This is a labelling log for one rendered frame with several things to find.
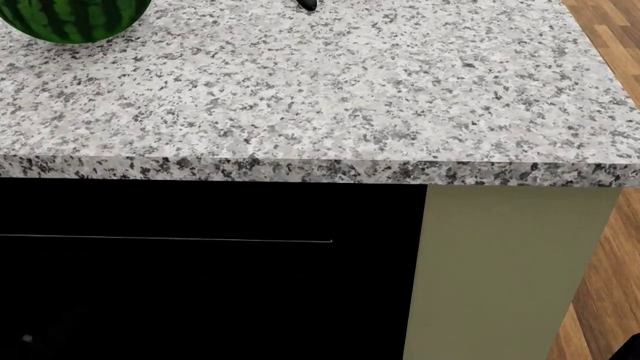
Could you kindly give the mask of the black dishwasher door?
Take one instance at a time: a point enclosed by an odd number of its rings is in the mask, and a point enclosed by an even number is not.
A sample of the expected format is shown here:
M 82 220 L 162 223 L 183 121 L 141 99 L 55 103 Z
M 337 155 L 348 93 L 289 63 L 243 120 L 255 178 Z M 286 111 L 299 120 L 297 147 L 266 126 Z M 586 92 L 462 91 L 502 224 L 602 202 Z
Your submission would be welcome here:
M 403 360 L 426 193 L 0 178 L 0 360 Z

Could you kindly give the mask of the speckled granite countertop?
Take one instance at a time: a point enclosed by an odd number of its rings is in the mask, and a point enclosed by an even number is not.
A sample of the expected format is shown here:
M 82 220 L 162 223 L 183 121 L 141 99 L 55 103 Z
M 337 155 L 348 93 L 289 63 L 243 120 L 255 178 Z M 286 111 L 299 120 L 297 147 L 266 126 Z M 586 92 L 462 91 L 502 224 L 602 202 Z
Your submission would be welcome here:
M 640 187 L 640 110 L 561 0 L 156 0 L 0 24 L 0 176 Z

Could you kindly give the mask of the olive green cabinet panel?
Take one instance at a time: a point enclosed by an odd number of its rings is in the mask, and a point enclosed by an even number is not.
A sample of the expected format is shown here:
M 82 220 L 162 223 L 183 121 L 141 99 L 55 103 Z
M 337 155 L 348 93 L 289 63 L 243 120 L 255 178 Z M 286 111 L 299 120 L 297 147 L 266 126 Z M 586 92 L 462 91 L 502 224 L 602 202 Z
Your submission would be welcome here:
M 403 360 L 546 360 L 619 194 L 430 186 Z

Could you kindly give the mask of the green striped watermelon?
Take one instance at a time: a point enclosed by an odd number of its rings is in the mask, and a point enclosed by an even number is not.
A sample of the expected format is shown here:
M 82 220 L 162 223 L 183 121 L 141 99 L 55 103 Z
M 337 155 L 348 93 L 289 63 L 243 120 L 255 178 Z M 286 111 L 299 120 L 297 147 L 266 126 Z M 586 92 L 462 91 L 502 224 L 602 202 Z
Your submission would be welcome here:
M 133 26 L 153 0 L 0 0 L 0 20 L 42 41 L 90 44 Z

